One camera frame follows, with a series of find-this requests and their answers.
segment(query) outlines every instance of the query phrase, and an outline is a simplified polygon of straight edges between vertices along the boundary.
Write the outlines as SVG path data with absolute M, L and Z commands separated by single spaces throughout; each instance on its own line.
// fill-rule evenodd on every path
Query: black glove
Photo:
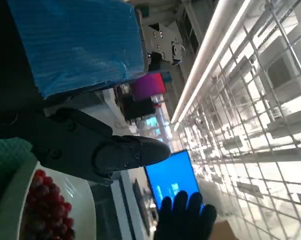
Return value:
M 214 206 L 206 204 L 201 211 L 202 195 L 194 193 L 186 208 L 188 195 L 180 191 L 173 203 L 165 197 L 159 211 L 159 221 L 154 240 L 208 240 L 217 212 Z

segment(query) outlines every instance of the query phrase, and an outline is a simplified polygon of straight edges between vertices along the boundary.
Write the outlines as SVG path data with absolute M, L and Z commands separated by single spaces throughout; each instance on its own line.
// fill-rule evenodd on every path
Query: green cloth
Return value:
M 32 145 L 20 138 L 0 139 L 0 200 L 23 161 L 33 159 Z

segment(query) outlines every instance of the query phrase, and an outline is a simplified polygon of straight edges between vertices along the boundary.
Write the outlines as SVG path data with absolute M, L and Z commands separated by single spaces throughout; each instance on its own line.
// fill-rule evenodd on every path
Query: blue screen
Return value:
M 158 209 L 161 209 L 163 198 L 170 197 L 174 200 L 181 190 L 187 192 L 188 199 L 193 193 L 199 192 L 187 151 L 175 153 L 160 163 L 146 166 L 146 172 Z

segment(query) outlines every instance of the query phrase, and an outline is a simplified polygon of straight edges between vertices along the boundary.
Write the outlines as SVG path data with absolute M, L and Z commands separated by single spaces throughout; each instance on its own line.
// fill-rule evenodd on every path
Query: white bowl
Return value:
M 66 202 L 72 204 L 76 239 L 96 240 L 95 203 L 86 180 L 42 167 L 35 159 L 27 160 L 16 172 L 0 201 L 0 240 L 19 240 L 20 226 L 28 189 L 35 170 L 43 169 L 60 188 Z

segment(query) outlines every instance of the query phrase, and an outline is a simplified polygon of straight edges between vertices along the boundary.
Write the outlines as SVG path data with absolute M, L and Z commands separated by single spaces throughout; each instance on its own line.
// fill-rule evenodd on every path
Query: red grape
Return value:
M 36 209 L 36 213 L 45 220 L 49 220 L 52 217 L 50 211 L 42 206 Z
M 46 227 L 45 221 L 43 219 L 35 218 L 29 221 L 29 228 L 34 232 L 43 231 Z
M 68 212 L 70 212 L 73 208 L 73 206 L 69 202 L 65 202 L 64 206 Z
M 53 179 L 50 176 L 46 176 L 42 182 L 44 185 L 50 186 L 53 184 Z
M 25 234 L 25 240 L 36 240 L 36 234 L 31 232 L 31 231 L 28 231 L 26 232 Z
M 65 198 L 62 195 L 59 195 L 59 203 L 63 204 L 65 203 Z
M 63 223 L 70 229 L 74 225 L 74 219 L 73 218 L 64 218 Z
M 75 239 L 75 231 L 74 231 L 74 229 L 69 228 L 69 229 L 67 230 L 66 234 L 65 234 L 65 237 L 67 237 L 67 236 L 70 236 L 70 237 L 72 237 L 73 239 Z
M 54 215 L 54 217 L 62 217 L 65 213 L 65 207 L 64 205 L 58 205 L 53 209 L 52 214 Z
M 63 219 L 61 217 L 59 218 L 54 218 L 51 222 L 50 222 L 50 226 L 52 228 L 59 228 L 61 225 L 63 224 Z
M 49 190 L 51 193 L 60 193 L 61 189 L 55 184 L 53 183 L 52 185 L 49 186 Z
M 39 233 L 39 240 L 48 240 L 53 236 L 53 231 L 51 229 L 45 229 L 41 233 Z
M 64 219 L 69 217 L 69 211 L 65 208 L 64 215 L 62 216 Z
M 33 208 L 36 203 L 36 198 L 28 194 L 26 197 L 26 203 L 29 208 Z
M 45 200 L 49 204 L 58 203 L 60 199 L 60 195 L 57 192 L 50 192 L 47 196 L 45 196 Z
M 30 187 L 35 189 L 43 184 L 43 178 L 41 176 L 35 175 L 31 181 Z
M 63 240 L 74 240 L 75 232 L 73 229 L 68 229 L 66 234 L 62 237 Z
M 59 236 L 62 236 L 67 233 L 67 230 L 68 230 L 67 226 L 63 224 L 58 228 L 57 233 L 59 234 Z
M 45 173 L 45 171 L 42 170 L 42 169 L 37 169 L 37 170 L 35 171 L 35 176 L 40 176 L 40 177 L 44 178 L 44 177 L 46 177 L 46 173 Z
M 50 189 L 48 186 L 41 185 L 38 188 L 36 188 L 35 196 L 37 198 L 42 198 L 50 193 Z

